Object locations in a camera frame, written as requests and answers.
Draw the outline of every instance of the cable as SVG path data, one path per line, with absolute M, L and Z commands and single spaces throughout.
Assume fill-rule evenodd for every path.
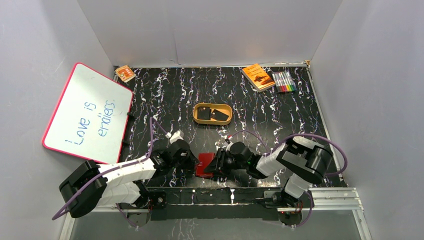
M 307 216 L 306 216 L 306 218 L 305 218 L 304 221 L 302 221 L 301 223 L 295 225 L 296 228 L 304 225 L 309 220 L 309 218 L 312 215 L 312 207 L 314 205 L 314 199 L 312 198 L 312 196 L 311 196 L 311 194 L 309 192 L 305 191 L 304 193 L 309 197 L 309 200 L 310 200 L 309 212 L 307 213 Z
M 265 153 L 263 156 L 264 157 L 269 156 L 270 154 L 273 153 L 274 150 L 278 149 L 287 140 L 289 140 L 291 138 L 294 138 L 296 136 L 300 136 L 300 137 L 311 137 L 311 138 L 316 138 L 316 139 L 323 140 L 323 141 L 325 141 L 325 142 L 333 145 L 333 147 L 335 147 L 341 153 L 341 155 L 343 156 L 343 159 L 344 159 L 344 165 L 343 165 L 343 167 L 340 170 L 336 171 L 336 172 L 327 173 L 325 176 L 327 176 L 327 177 L 337 176 L 337 175 L 343 173 L 346 170 L 346 168 L 348 167 L 348 156 L 346 156 L 346 153 L 342 150 L 342 148 L 339 145 L 337 145 L 337 143 L 335 143 L 335 142 L 331 141 L 330 139 L 327 139 L 327 138 L 325 138 L 323 136 L 319 136 L 319 135 L 315 135 L 315 134 L 310 134 L 310 133 L 294 133 L 294 134 L 288 135 L 283 140 L 281 140 L 281 143 L 279 143 L 275 148 L 273 148 L 272 151 L 270 151 L 269 153 Z
M 110 173 L 110 172 L 113 172 L 113 171 L 115 171 L 115 170 L 118 170 L 118 169 L 120 169 L 120 168 L 125 168 L 125 167 L 128 167 L 128 166 L 132 166 L 132 165 L 135 165 L 135 164 L 139 164 L 139 163 L 142 163 L 142 162 L 144 162 L 144 161 L 146 161 L 147 159 L 149 159 L 150 158 L 150 155 L 152 154 L 152 151 L 153 151 L 153 121 L 154 121 L 154 123 L 155 124 L 158 124 L 159 126 L 160 126 L 160 128 L 165 132 L 165 134 L 167 134 L 167 132 L 164 130 L 164 128 L 163 127 L 161 127 L 161 125 L 158 123 L 158 121 L 156 121 L 156 119 L 154 119 L 153 117 L 150 117 L 150 120 L 149 120 L 149 123 L 150 123 L 150 141 L 151 141 L 151 144 L 150 144 L 150 146 L 149 146 L 149 148 L 148 148 L 148 153 L 147 153 L 147 156 L 146 157 L 144 157 L 142 160 L 140 160 L 140 161 L 134 161 L 134 162 L 130 162 L 130 163 L 127 163 L 127 164 L 123 164 L 122 166 L 116 166 L 116 167 L 113 167 L 113 168 L 111 168 L 111 169 L 108 169 L 108 170 L 106 170 L 106 171 L 104 171 L 104 172 L 101 172 L 101 173 L 99 173 L 99 174 L 97 174 L 95 177 L 93 177 L 92 179 L 90 179 L 86 184 L 84 184 L 78 191 L 76 191 L 76 193 L 59 209 L 59 211 L 57 211 L 56 212 L 56 214 L 51 218 L 51 220 L 56 220 L 56 219 L 58 219 L 58 218 L 60 218 L 61 216 L 63 216 L 63 215 L 65 215 L 66 213 L 68 213 L 69 212 L 69 210 L 67 209 L 67 207 L 91 184 L 91 183 L 93 183 L 95 180 L 97 180 L 98 178 L 100 178 L 101 176 L 103 176 L 103 175 L 105 175 L 105 174 L 108 174 L 108 173 Z
M 135 224 L 133 221 L 131 221 L 131 220 L 127 217 L 127 215 L 124 213 L 124 211 L 122 211 L 122 209 L 119 207 L 119 204 L 118 204 L 118 203 L 116 203 L 116 208 L 119 210 L 120 214 L 122 214 L 122 216 L 126 219 L 126 221 L 129 223 L 129 225 L 131 225 L 131 226 L 132 226 L 132 227 L 134 227 L 134 228 L 137 228 L 137 227 L 138 227 L 138 225 L 137 225 L 137 224 Z
M 258 140 L 259 140 L 259 142 L 265 147 L 265 149 L 266 149 L 266 151 L 270 151 L 270 148 L 269 147 L 267 147 L 267 145 L 265 145 L 265 143 L 262 141 L 262 139 L 258 136 L 258 135 L 256 135 L 256 134 L 254 134 L 253 132 L 251 132 L 251 131 L 248 131 L 248 130 L 240 130 L 240 131 L 238 131 L 238 132 L 236 132 L 236 133 L 234 133 L 233 135 L 231 135 L 229 138 L 232 138 L 232 137 L 234 137 L 235 135 L 237 135 L 237 134 L 239 134 L 239 133 L 249 133 L 249 134 L 251 134 L 251 135 L 253 135 L 253 136 L 255 136 Z

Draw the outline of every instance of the marble pattern surface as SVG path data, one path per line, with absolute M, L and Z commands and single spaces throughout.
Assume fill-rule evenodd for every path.
M 149 117 L 154 117 L 167 131 L 182 130 L 191 151 L 215 153 L 224 146 L 224 139 L 239 130 L 260 136 L 272 148 L 292 133 L 326 136 L 306 67 L 265 67 L 272 72 L 289 70 L 298 91 L 278 93 L 273 87 L 257 92 L 242 75 L 241 67 L 133 68 L 136 79 L 118 81 L 134 93 L 132 113 L 128 122 L 129 147 L 124 148 L 122 161 L 143 157 L 150 144 Z M 227 104 L 233 109 L 229 125 L 201 125 L 194 122 L 197 103 Z M 234 137 L 252 151 L 264 153 L 265 148 L 248 133 Z M 167 145 L 164 134 L 154 129 L 153 149 Z M 329 172 L 335 172 L 334 162 Z M 282 169 L 266 179 L 255 179 L 245 170 L 234 170 L 228 177 L 199 178 L 192 170 L 173 169 L 163 177 L 145 181 L 148 187 L 282 187 L 292 173 Z M 322 187 L 342 187 L 338 177 L 326 178 Z

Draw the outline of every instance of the whiteboard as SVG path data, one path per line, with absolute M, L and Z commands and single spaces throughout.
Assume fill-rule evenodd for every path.
M 42 139 L 44 147 L 99 163 L 117 163 L 133 92 L 76 63 Z

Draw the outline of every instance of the marker set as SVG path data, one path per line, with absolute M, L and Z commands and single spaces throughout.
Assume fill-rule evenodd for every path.
M 279 93 L 290 93 L 297 91 L 295 82 L 289 71 L 277 71 L 272 73 L 274 78 L 275 87 Z

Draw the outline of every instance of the pink whiteboard frame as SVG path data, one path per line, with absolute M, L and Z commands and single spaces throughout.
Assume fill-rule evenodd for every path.
M 44 135 L 43 135 L 43 137 L 42 137 L 41 143 L 42 143 L 42 145 L 43 145 L 46 149 L 50 149 L 50 150 L 53 150 L 53 151 L 57 151 L 57 152 L 60 152 L 60 153 L 63 153 L 63 154 L 72 155 L 72 156 L 75 156 L 75 157 L 78 157 L 78 158 L 82 158 L 82 159 L 91 160 L 90 158 L 87 158 L 87 157 L 84 157 L 84 156 L 80 156 L 80 155 L 77 155 L 77 154 L 73 154 L 73 153 L 71 153 L 71 152 L 67 152 L 67 151 L 59 150 L 59 149 L 56 149 L 56 148 L 53 148 L 53 147 L 49 147 L 49 146 L 47 146 L 47 145 L 46 145 L 46 143 L 45 143 L 47 133 L 48 133 L 48 132 L 49 132 L 49 130 L 50 130 L 50 126 L 52 125 L 53 119 L 54 119 L 54 118 L 55 118 L 55 116 L 56 116 L 56 112 L 58 111 L 59 105 L 61 104 L 62 98 L 64 97 L 64 94 L 65 94 L 65 92 L 66 92 L 66 89 L 67 89 L 67 87 L 68 87 L 68 84 L 69 84 L 69 82 L 70 82 L 70 80 L 71 80 L 71 78 L 72 78 L 72 75 L 74 74 L 75 68 L 77 67 L 77 65 L 78 65 L 78 64 L 81 64 L 81 65 L 83 65 L 83 66 L 86 66 L 87 68 L 89 68 L 89 69 L 93 70 L 94 72 L 96 72 L 96 73 L 98 73 L 98 74 L 102 75 L 103 77 L 105 77 L 105 78 L 109 79 L 110 81 L 114 82 L 114 81 L 113 81 L 112 79 L 110 79 L 109 77 L 107 77 L 107 76 L 105 76 L 105 75 L 101 74 L 100 72 L 98 72 L 98 71 L 94 70 L 93 68 L 91 68 L 91 67 L 89 67 L 89 66 L 85 65 L 85 64 L 84 64 L 84 63 L 82 63 L 82 62 L 77 62 L 77 63 L 75 63 L 75 65 L 73 66 L 72 71 L 70 72 L 70 75 L 69 75 L 69 77 L 68 77 L 68 79 L 67 79 L 67 81 L 66 81 L 65 87 L 64 87 L 64 88 L 63 88 L 63 90 L 62 90 L 62 93 L 61 93 L 61 95 L 60 95 L 59 101 L 58 101 L 58 102 L 57 102 L 57 104 L 56 104 L 56 108 L 54 109 L 53 115 L 51 116 L 50 121 L 48 122 L 47 129 L 45 130 L 45 133 L 44 133 Z M 133 99 L 133 97 L 134 97 L 134 93 L 133 93 L 133 91 L 131 91 L 131 89 L 129 89 L 128 87 L 122 86 L 121 84 L 119 84 L 119 83 L 117 83 L 117 82 L 114 82 L 114 83 L 116 83 L 116 84 L 117 84 L 117 85 L 119 85 L 120 87 L 123 87 L 123 88 L 128 89 L 128 90 L 131 92 L 131 99 Z M 133 102 L 133 101 L 130 101 L 130 102 L 129 102 L 128 112 L 130 112 L 130 110 L 131 110 L 132 102 Z M 127 124 L 128 124 L 128 116 L 126 116 L 125 128 L 124 128 L 123 133 L 122 133 L 122 139 L 124 139 L 125 129 L 127 128 Z M 119 153 L 121 152 L 121 150 L 122 150 L 122 143 L 121 143 L 121 145 L 120 145 L 120 147 L 119 147 Z M 121 156 L 121 154 L 119 154 L 119 155 L 118 155 L 118 159 L 116 160 L 116 162 L 118 162 L 118 161 L 119 161 L 120 156 Z M 102 161 L 99 161 L 99 160 L 95 160 L 95 159 L 93 159 L 93 160 L 94 160 L 96 163 L 100 163 L 100 164 L 108 164 L 108 163 L 105 163 L 105 162 L 102 162 Z

